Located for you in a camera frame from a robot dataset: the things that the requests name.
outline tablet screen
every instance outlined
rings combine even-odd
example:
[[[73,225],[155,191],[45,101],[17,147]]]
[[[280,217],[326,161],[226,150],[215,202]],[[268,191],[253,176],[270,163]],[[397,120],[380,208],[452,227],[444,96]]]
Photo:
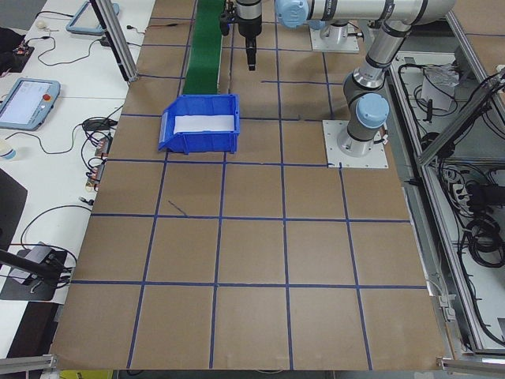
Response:
[[[23,81],[5,105],[0,122],[28,124],[51,83]]]

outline white table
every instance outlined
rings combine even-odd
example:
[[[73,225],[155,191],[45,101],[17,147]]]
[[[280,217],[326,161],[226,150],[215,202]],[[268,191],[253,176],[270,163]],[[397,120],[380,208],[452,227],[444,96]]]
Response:
[[[134,29],[126,29],[127,24],[137,27],[140,31],[148,24],[155,0],[114,0],[121,7],[119,20],[126,39],[131,43],[142,44],[143,35]],[[75,13],[82,5],[82,0],[48,0],[43,10],[61,13]],[[79,58],[87,54],[94,36],[72,35],[65,30],[68,17],[52,14],[41,14],[37,20],[44,19],[47,27],[58,29],[51,32],[56,39],[56,50],[43,56],[46,62],[61,62]],[[27,34],[27,39],[47,36],[33,25]],[[37,60],[37,55],[52,47],[50,39],[36,40],[30,43],[35,47],[33,56],[28,61],[22,73],[10,73],[0,79],[0,96],[12,88],[19,77],[31,77],[59,81],[62,85],[61,94],[56,100],[54,109],[46,121],[34,132],[43,141],[49,151],[67,149],[72,141],[72,129],[86,118],[105,117],[118,109],[125,100],[128,91],[110,48],[95,43],[89,58],[70,64],[46,67]],[[139,47],[131,46],[135,60],[138,58]],[[118,119],[120,111],[112,118]],[[0,129],[0,137],[7,137],[15,130]],[[76,141],[73,150],[63,155],[49,156],[44,154],[39,142],[28,136],[15,136],[9,139],[16,149],[17,156],[13,161],[0,161],[0,168],[16,179],[28,190],[28,199],[24,207],[21,221],[13,238],[13,243],[20,241],[21,232],[27,224],[44,210],[59,205],[84,205],[78,197],[92,199],[94,192],[85,188],[86,169],[80,157],[80,148],[85,141],[81,128],[76,131]],[[91,158],[95,149],[87,144],[84,156]],[[26,243],[45,243],[64,247],[78,256],[89,212],[79,208],[63,208],[47,213],[37,220],[25,236]],[[17,252],[19,246],[11,246],[10,252]],[[66,265],[73,265],[73,259],[67,257]],[[0,274],[6,275],[9,268],[4,266]],[[0,278],[0,287],[5,279]],[[52,302],[64,303],[67,287],[56,291]],[[27,302],[0,301],[0,358],[5,358],[20,325]]]

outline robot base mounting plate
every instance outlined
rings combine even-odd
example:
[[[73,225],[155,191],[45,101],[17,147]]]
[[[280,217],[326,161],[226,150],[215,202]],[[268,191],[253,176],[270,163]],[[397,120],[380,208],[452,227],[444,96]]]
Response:
[[[339,168],[388,168],[386,152],[382,143],[372,146],[372,150],[361,158],[348,156],[337,144],[337,136],[347,127],[347,120],[323,120],[324,143],[328,167]],[[381,138],[377,132],[375,140]]]
[[[355,29],[348,25],[348,33],[355,33]],[[329,51],[335,53],[358,54],[360,47],[357,45],[357,38],[355,36],[347,36],[343,43],[337,43],[336,40],[322,39],[320,30],[310,29],[310,41],[312,42],[313,51]]]

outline blue plastic bin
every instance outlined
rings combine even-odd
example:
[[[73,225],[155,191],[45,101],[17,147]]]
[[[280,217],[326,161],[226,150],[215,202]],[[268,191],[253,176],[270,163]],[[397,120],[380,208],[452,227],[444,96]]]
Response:
[[[201,131],[174,133],[175,117],[188,115],[233,115],[233,131]],[[161,118],[158,150],[172,152],[236,152],[240,118],[238,95],[182,95],[164,112]]]

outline black cable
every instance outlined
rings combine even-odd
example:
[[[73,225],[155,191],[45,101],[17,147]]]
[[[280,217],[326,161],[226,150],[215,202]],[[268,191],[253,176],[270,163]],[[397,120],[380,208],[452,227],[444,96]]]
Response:
[[[363,36],[363,33],[362,32],[358,32],[358,33],[348,33],[347,36],[350,36],[350,37],[358,37],[358,38],[362,38],[362,39],[365,39],[365,37]]]
[[[67,13],[60,13],[60,12],[53,12],[52,10],[41,10],[40,12],[38,12],[35,16],[35,18],[37,18],[39,15],[41,15],[42,13],[53,13],[53,14],[59,14],[60,16],[66,16],[66,17],[73,17],[74,15],[73,14],[67,14]]]
[[[353,24],[353,23],[352,23],[352,22],[350,22],[350,21],[349,21],[349,22],[347,22],[347,24],[349,24],[350,26],[352,26],[352,27],[353,27],[353,28],[355,28],[355,29],[361,30],[361,28],[360,28],[359,26],[357,26],[357,25]]]
[[[490,168],[490,169],[488,170],[488,172],[486,173],[486,177],[488,178],[488,180],[489,180],[489,182],[490,182],[491,184],[498,185],[498,183],[496,182],[496,180],[492,177],[492,173],[493,173],[493,172],[495,172],[495,173],[496,173],[498,170],[502,170],[502,168],[501,168],[501,167],[493,167],[493,168]]]
[[[431,81],[431,79],[429,78],[429,76],[426,74],[426,71],[425,71],[425,70],[426,70],[426,68],[423,68],[423,69],[421,69],[421,72],[423,73],[423,77],[424,77],[424,78],[428,81],[428,83],[429,83],[429,84],[431,84],[431,85],[433,86],[433,88],[434,88],[434,89],[436,89],[437,91],[439,91],[439,92],[443,93],[445,96],[447,96],[447,97],[449,97],[449,98],[453,99],[456,103],[458,103],[458,102],[457,102],[457,100],[456,100],[456,98],[455,98],[454,96],[449,95],[449,94],[448,94],[447,92],[445,92],[443,89],[441,89],[441,88],[439,88],[437,85],[435,85],[435,84]]]
[[[465,107],[470,103],[471,99],[473,96],[477,93],[479,88],[483,88],[485,83],[487,83],[491,78],[495,77],[496,75],[492,75],[484,81],[482,81],[472,92],[470,95],[469,99],[465,102],[463,105],[462,109],[460,112],[465,109]],[[471,128],[473,124],[475,123],[476,120],[478,120],[483,114],[487,113],[489,110],[492,109],[490,105],[490,100],[496,94],[501,88],[503,88],[504,84],[501,82],[497,82],[492,85],[490,89],[487,90],[487,92],[484,94],[484,98],[479,102],[479,104],[476,105],[475,111],[467,117],[466,120],[462,122],[460,125],[459,129],[454,133],[454,141],[458,140],[458,143],[461,142],[462,140],[462,134],[464,134],[464,137],[468,135],[468,128]]]
[[[60,152],[49,152],[47,151],[43,145],[42,145],[42,140],[40,139],[39,136],[36,136],[35,134],[30,134],[30,133],[26,133],[26,132],[16,132],[16,133],[12,133],[10,134],[8,137],[6,137],[5,139],[8,140],[14,136],[17,136],[17,135],[25,135],[25,136],[29,136],[29,137],[34,137],[37,139],[37,141],[39,142],[39,146],[40,148],[42,149],[42,151],[45,153],[45,154],[48,154],[49,156],[51,155],[58,155],[58,154],[66,154],[67,152],[71,152],[72,149],[74,148],[75,146],[75,142],[76,142],[76,137],[75,137],[75,132],[77,130],[77,128],[80,126],[81,124],[78,124],[78,125],[75,125],[72,129],[72,144],[70,145],[69,148],[67,148],[66,150],[62,150]]]
[[[54,289],[59,289],[59,288],[63,288],[63,287],[66,287],[66,286],[69,286],[70,285],[70,278],[68,279],[59,279],[55,285],[52,284],[52,281],[47,281],[47,280],[42,280],[43,283],[45,283],[48,287],[52,287]]]
[[[475,167],[474,165],[471,165],[471,164],[468,164],[468,163],[464,163],[464,165],[465,165],[465,167],[472,167],[472,168],[478,169],[478,167]],[[446,197],[448,197],[447,187],[443,184],[443,180],[441,180],[442,179],[441,173],[442,173],[443,170],[446,170],[446,169],[447,168],[444,167],[444,159],[441,159],[439,161],[439,165],[437,167],[437,171],[438,171],[437,176],[439,177],[439,181],[440,181],[440,185],[441,185],[443,194]],[[455,209],[453,207],[453,204],[451,203],[451,201],[449,199],[447,199],[447,201],[448,201],[449,205],[451,206],[451,209],[452,209],[452,212],[453,212],[453,216],[454,216],[454,219],[456,220],[456,223],[460,223],[462,225],[462,229],[465,230],[466,227],[467,227],[467,225],[462,224],[460,215],[455,211]],[[492,332],[489,330],[488,326],[485,324],[485,322],[484,322],[484,320],[482,318],[480,309],[479,309],[478,302],[477,302],[477,296],[476,296],[475,286],[473,285],[472,281],[469,278],[469,274],[466,271],[465,263],[463,261],[463,257],[462,256],[464,254],[463,249],[465,247],[465,242],[466,242],[467,238],[469,237],[469,232],[466,231],[465,233],[467,234],[467,236],[464,235],[462,237],[461,234],[460,234],[460,228],[457,227],[456,230],[458,232],[458,242],[457,242],[457,245],[456,245],[458,260],[459,260],[459,264],[460,264],[460,267],[461,267],[461,270],[462,270],[463,277],[464,277],[465,282],[466,282],[466,286],[469,289],[469,294],[470,294],[470,297],[471,297],[473,310],[474,310],[475,315],[477,317],[477,321],[478,321],[480,327],[482,328],[482,330],[483,330],[483,332],[484,332],[484,334],[486,336],[488,336],[491,340],[493,340],[497,344],[499,344],[501,346],[505,346],[505,342],[503,340],[501,340],[500,338],[496,337],[494,334],[492,334]],[[501,238],[499,236],[498,236],[498,238],[499,238],[499,241],[498,241],[499,248],[501,249],[501,252],[500,252],[501,261],[505,262],[505,257],[503,257],[503,241],[501,241]]]
[[[181,23],[177,23],[177,22],[172,22],[170,24],[154,24],[154,25],[149,25],[146,28],[147,29],[150,29],[150,28],[154,28],[154,29],[157,29],[157,28],[173,28],[173,27],[178,26],[180,24]]]
[[[459,260],[459,265],[461,266],[463,276],[465,278],[466,286],[469,289],[470,297],[472,300],[472,306],[473,306],[473,311],[475,312],[475,316],[477,317],[477,321],[479,325],[481,326],[482,331],[486,336],[488,336],[491,340],[496,342],[497,344],[501,346],[505,346],[505,341],[501,340],[492,332],[489,330],[488,326],[484,322],[484,319],[482,318],[481,315],[481,310],[479,309],[479,305],[477,303],[477,296],[475,295],[475,287],[473,286],[472,281],[470,280],[470,277],[468,275],[468,272],[466,271],[465,263],[463,262],[463,252],[461,249],[458,249],[458,260]]]
[[[488,176],[478,166],[476,166],[472,163],[465,163],[465,162],[459,162],[458,166],[471,168],[472,170],[477,172],[480,176],[482,176],[482,178],[484,178],[484,180],[488,181]]]
[[[100,161],[100,163],[97,166],[92,166],[92,164],[91,164],[91,161],[94,160],[94,159],[97,159],[97,160]],[[93,156],[92,158],[88,159],[88,165],[91,168],[96,168],[96,167],[98,167],[100,164],[102,164],[105,161],[106,160],[104,158],[100,158],[99,156]]]
[[[65,249],[64,247],[61,247],[61,246],[56,246],[56,245],[49,245],[49,244],[46,244],[46,243],[26,243],[26,242],[23,242],[23,244],[20,244],[20,243],[11,243],[11,246],[22,246],[26,249],[26,246],[47,246],[47,247],[51,247],[53,249],[59,249],[61,251],[64,251],[66,252],[68,255],[70,255],[72,257],[72,259],[75,261],[75,263],[77,263],[77,257],[74,253],[72,253],[70,250],[68,249]]]
[[[499,138],[505,140],[505,132],[499,129],[499,127],[491,120],[489,116],[489,112],[486,112],[482,115],[482,120],[484,124]]]
[[[20,237],[20,242],[21,242],[21,246],[23,246],[25,249],[27,248],[26,246],[28,244],[24,244],[23,242],[23,239],[24,239],[24,236],[26,235],[26,232],[28,231],[28,229],[30,228],[31,225],[33,225],[33,223],[35,221],[37,221],[40,217],[42,217],[43,215],[49,213],[49,212],[52,212],[52,211],[55,211],[57,209],[62,209],[62,208],[82,208],[82,209],[86,209],[87,211],[91,212],[92,210],[88,207],[84,207],[83,205],[59,205],[58,207],[53,207],[53,208],[49,208],[47,210],[45,210],[44,212],[40,213],[37,217],[35,217],[32,221],[30,221],[28,223],[28,225],[24,228],[23,232],[21,233],[21,237]]]
[[[419,95],[420,92],[422,92],[422,84],[421,85],[418,85],[414,90],[413,90],[413,99],[414,101],[416,102],[417,106],[423,110],[424,113],[428,113],[428,105],[423,103],[425,102],[426,100],[424,99],[420,99],[417,97],[417,95]],[[446,113],[443,113],[443,114],[437,114],[437,113],[433,113],[434,116],[436,117],[446,117],[446,116],[450,116],[451,114],[455,113],[457,110],[458,110],[458,101],[454,100],[454,104],[456,104],[456,107],[452,110],[452,111],[446,111]],[[442,108],[433,108],[434,111],[445,111],[445,109],[442,109]]]
[[[96,179],[96,178],[93,178],[93,177],[92,177],[92,176],[93,176],[93,174],[94,174],[93,172],[87,172],[87,173],[86,173],[86,176],[87,176],[88,178],[90,178],[91,180],[93,180],[93,181],[95,181],[95,182],[100,183],[100,180],[99,180],[99,179]]]
[[[407,106],[409,107],[414,124],[416,126],[417,139],[420,141],[421,140],[421,130],[423,131],[423,133],[425,135],[428,134],[428,131],[423,127],[423,125],[421,125],[419,120],[417,120],[416,112],[414,111],[412,104],[410,103],[409,90],[407,89],[405,81],[403,80],[403,77],[402,77],[402,70],[406,67],[410,67],[410,64],[406,63],[406,64],[398,67],[398,78],[400,79],[400,84],[402,86],[403,94],[405,95],[405,98],[406,98]]]
[[[136,377],[137,375],[140,375],[144,372],[144,370],[138,370],[137,372],[135,372],[134,370],[126,370],[126,373],[130,376],[130,377]]]
[[[10,279],[20,279],[20,280],[29,279],[29,277],[28,278],[21,278],[20,276],[11,276],[11,275],[3,275],[3,274],[0,274],[0,276],[2,278],[10,278]]]
[[[477,216],[470,221],[463,233],[461,245],[466,245],[470,256],[478,265],[487,268],[500,268],[505,265],[503,240],[499,236],[496,222],[488,215]],[[484,259],[486,253],[498,253],[497,261]]]
[[[139,29],[137,29],[135,26],[132,26],[132,25],[126,25],[126,28],[128,30],[135,30],[135,32],[137,32],[137,34],[145,34],[145,32],[139,32]]]
[[[495,105],[495,108],[496,108],[496,102],[494,99],[491,99],[492,103]],[[501,112],[496,112],[499,116],[499,119],[502,120],[502,124],[505,125],[505,118],[504,116],[501,114]]]
[[[458,137],[457,140],[454,141],[454,146],[459,144],[461,141],[463,141],[466,138],[466,136],[469,135],[469,133],[472,131],[472,128],[474,125],[475,125],[475,122],[472,122],[472,124],[468,128],[466,128],[466,131],[464,132],[464,134],[462,134],[460,137]]]
[[[468,100],[465,102],[465,104],[463,104],[463,107],[461,108],[461,110],[465,109],[465,107],[470,103],[470,101],[473,99],[473,97],[475,96],[475,94],[477,93],[477,91],[480,89],[480,88],[483,88],[493,77],[496,77],[498,76],[499,73],[495,73],[489,77],[486,77],[481,83],[479,83],[479,85],[472,91],[472,93],[470,94]]]
[[[110,112],[106,117],[103,117],[102,119],[102,124],[105,124],[106,122],[109,122],[110,120],[110,117],[112,117],[115,113],[119,112],[121,109],[123,108],[123,105],[121,105],[120,107],[114,109],[112,112]],[[84,125],[87,121],[89,120],[93,120],[93,119],[100,119],[99,117],[91,117],[91,118],[87,118],[86,120],[84,120],[81,125]],[[93,130],[92,132],[88,132],[87,130],[84,131],[85,134],[86,134],[86,141],[84,141],[84,143],[82,144],[82,146],[80,147],[80,158],[82,159],[82,162],[84,163],[84,165],[86,166],[86,168],[88,169],[88,172],[91,171],[93,169],[93,167],[91,167],[89,164],[88,164],[88,161],[86,161],[86,159],[84,158],[84,147],[86,146],[86,144],[88,142],[91,142],[93,146],[97,146],[97,144],[99,143],[99,140],[97,140],[94,135],[95,133],[97,134],[102,134],[104,137],[106,137],[109,141],[111,141],[112,139],[112,136],[110,135],[110,133],[108,134],[105,134],[104,132],[102,132],[101,130]]]
[[[40,53],[38,56],[37,56],[37,59],[39,60],[40,63],[42,63],[43,65],[45,66],[48,66],[48,67],[54,67],[54,66],[59,66],[59,65],[70,65],[72,63],[75,63],[75,62],[79,62],[83,59],[86,59],[88,58],[91,54],[92,54],[92,46],[94,43],[96,42],[99,42],[100,39],[94,39],[90,44],[89,44],[89,47],[88,47],[88,53],[82,57],[79,57],[79,58],[76,58],[72,61],[68,61],[68,62],[56,62],[56,63],[46,63],[45,61],[43,61],[41,59],[41,57],[47,53],[49,53],[50,51],[53,51],[54,49],[56,49],[56,39],[54,39],[54,37],[50,37],[50,36],[44,36],[44,37],[40,37],[40,38],[33,38],[33,39],[51,39],[53,41],[53,47],[48,49],[48,50],[45,50],[43,51],[42,53]]]

